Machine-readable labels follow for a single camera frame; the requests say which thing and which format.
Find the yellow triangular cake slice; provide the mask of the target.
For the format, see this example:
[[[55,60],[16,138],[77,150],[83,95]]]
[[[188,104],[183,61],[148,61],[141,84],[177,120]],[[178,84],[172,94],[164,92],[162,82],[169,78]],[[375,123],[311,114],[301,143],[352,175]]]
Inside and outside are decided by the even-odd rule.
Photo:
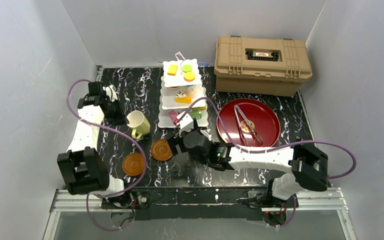
[[[183,97],[179,97],[179,96],[177,96],[177,97],[175,98],[175,102],[176,102],[176,103],[191,104],[191,103],[192,103],[192,99],[191,99],[189,96],[183,96]]]

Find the orange round cookie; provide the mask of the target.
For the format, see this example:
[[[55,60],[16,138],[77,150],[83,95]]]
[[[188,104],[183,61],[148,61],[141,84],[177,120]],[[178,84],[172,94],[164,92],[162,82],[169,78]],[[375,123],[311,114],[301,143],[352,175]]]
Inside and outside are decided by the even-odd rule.
[[[192,72],[192,71],[185,72],[185,73],[183,74],[183,79],[184,79],[185,81],[187,81],[187,82],[193,82],[193,81],[195,80],[195,78],[196,78],[196,75],[195,75],[195,73]]]

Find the pink cake block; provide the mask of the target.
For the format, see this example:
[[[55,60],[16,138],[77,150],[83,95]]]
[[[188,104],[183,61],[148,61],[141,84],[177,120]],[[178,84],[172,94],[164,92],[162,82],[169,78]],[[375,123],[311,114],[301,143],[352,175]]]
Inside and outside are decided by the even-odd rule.
[[[168,116],[170,117],[170,119],[171,119],[173,122],[175,122],[175,121],[177,121],[178,113],[177,113],[175,110],[171,109],[171,110],[168,112]]]

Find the yellow-green cup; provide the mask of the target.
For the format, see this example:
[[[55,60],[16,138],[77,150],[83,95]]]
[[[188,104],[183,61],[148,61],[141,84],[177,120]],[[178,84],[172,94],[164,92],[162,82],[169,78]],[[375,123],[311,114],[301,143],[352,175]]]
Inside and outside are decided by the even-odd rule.
[[[132,130],[131,137],[133,139],[139,140],[141,137],[150,133],[150,123],[141,111],[132,111],[126,116],[126,118],[128,120],[127,126]]]

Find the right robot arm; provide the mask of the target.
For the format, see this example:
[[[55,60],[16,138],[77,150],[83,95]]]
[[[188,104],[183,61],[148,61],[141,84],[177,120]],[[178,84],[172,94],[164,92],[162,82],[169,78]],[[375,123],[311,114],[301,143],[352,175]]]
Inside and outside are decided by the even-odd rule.
[[[328,188],[328,156],[313,144],[296,141],[292,146],[235,147],[213,142],[198,130],[175,134],[168,140],[173,155],[188,153],[195,161],[217,171],[266,169],[283,172],[267,188],[268,196],[282,201],[302,191]]]

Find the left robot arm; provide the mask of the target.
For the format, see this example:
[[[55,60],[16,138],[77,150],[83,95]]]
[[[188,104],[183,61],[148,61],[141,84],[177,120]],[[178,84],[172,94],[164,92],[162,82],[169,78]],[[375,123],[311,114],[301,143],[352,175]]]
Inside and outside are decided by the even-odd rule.
[[[124,181],[114,178],[98,153],[100,125],[126,125],[114,85],[89,82],[88,93],[79,99],[79,116],[73,139],[66,152],[57,156],[57,165],[71,195],[92,194],[101,198],[123,195]]]

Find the brown wooden coaster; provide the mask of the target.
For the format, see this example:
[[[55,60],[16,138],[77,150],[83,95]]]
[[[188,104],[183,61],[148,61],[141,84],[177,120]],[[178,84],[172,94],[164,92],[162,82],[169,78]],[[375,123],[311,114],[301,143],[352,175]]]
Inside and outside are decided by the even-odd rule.
[[[140,176],[145,171],[143,155],[140,152],[128,154],[122,161],[122,170],[127,176]]]
[[[168,161],[173,157],[168,141],[163,138],[152,144],[150,153],[155,160],[160,162]]]

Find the silver metal tongs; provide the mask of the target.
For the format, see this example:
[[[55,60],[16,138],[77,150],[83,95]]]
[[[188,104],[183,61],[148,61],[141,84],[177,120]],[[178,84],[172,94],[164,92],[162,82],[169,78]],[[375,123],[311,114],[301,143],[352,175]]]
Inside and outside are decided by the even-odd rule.
[[[245,128],[248,130],[251,136],[259,143],[260,146],[262,146],[264,143],[262,137],[255,130],[255,127],[251,124],[250,120],[246,117],[246,115],[243,113],[241,108],[238,105],[235,105],[233,107],[233,112],[236,120],[236,125],[239,131],[239,139],[241,140],[241,142],[245,146],[248,146],[248,141],[244,136],[244,131],[243,131],[242,123],[244,123]]]

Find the beige round macaron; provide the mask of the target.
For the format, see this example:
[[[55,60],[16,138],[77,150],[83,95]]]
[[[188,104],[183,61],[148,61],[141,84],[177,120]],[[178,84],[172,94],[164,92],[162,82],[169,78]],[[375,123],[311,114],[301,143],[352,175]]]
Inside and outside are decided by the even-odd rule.
[[[187,97],[189,97],[190,99],[194,99],[197,97],[198,95],[198,90],[196,88],[196,86],[188,86],[186,89],[185,89],[185,94]]]

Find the white three-tier cake stand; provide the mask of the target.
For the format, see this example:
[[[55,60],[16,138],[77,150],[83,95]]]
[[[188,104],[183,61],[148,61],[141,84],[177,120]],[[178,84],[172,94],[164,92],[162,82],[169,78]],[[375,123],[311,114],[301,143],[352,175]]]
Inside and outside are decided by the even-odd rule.
[[[178,65],[176,75],[168,75],[167,71],[170,64]],[[192,82],[187,82],[184,80],[184,72],[182,71],[182,65],[189,64],[193,67],[192,72],[195,73],[195,80]],[[178,90],[171,90],[169,87],[180,87]],[[186,97],[185,90],[187,87],[196,86],[198,94],[195,98],[191,99],[192,103],[178,103],[175,101],[176,97]],[[158,124],[157,126],[160,129],[173,129],[175,128],[175,123],[170,119],[168,112],[170,110],[175,110],[178,115],[186,111],[190,106],[192,106],[188,113],[190,112],[201,112],[202,118],[197,120],[199,127],[206,128],[209,125],[208,122],[208,113],[207,113],[207,103],[205,100],[200,100],[197,103],[194,103],[199,98],[206,96],[206,89],[203,87],[202,76],[199,73],[198,60],[187,59],[181,52],[175,54],[175,60],[164,61],[163,62],[163,75],[161,77],[161,90],[160,90],[160,104],[159,104],[159,114],[158,114]]]

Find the green swirl roll cake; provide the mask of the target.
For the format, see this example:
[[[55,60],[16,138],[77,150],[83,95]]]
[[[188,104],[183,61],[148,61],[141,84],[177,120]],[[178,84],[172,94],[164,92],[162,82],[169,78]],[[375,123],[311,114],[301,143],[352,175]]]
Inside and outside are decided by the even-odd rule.
[[[203,116],[203,114],[200,111],[192,111],[192,112],[189,113],[189,115],[194,120],[200,120],[202,118],[202,116]]]

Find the green round cookie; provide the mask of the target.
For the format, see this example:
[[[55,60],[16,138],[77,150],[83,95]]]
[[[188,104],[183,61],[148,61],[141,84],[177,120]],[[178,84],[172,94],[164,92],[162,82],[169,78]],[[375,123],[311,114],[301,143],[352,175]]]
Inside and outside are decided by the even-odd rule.
[[[184,73],[191,72],[193,70],[193,67],[190,64],[183,64],[182,65],[182,71]]]

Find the white mug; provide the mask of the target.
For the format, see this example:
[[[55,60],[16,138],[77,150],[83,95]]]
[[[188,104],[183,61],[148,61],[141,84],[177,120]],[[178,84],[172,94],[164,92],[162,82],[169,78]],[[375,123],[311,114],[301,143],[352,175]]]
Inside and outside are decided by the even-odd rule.
[[[206,130],[201,129],[200,132],[201,132],[205,137],[207,137],[209,141],[212,140],[212,135],[211,135],[210,133],[208,133]]]

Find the orange rectangular biscuit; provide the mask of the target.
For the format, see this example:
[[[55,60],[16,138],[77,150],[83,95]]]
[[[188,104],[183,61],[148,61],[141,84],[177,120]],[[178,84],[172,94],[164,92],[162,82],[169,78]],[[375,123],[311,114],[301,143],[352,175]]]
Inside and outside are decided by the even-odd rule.
[[[178,71],[178,65],[177,64],[170,64],[168,66],[167,74],[170,76],[175,76],[177,74],[177,71]]]

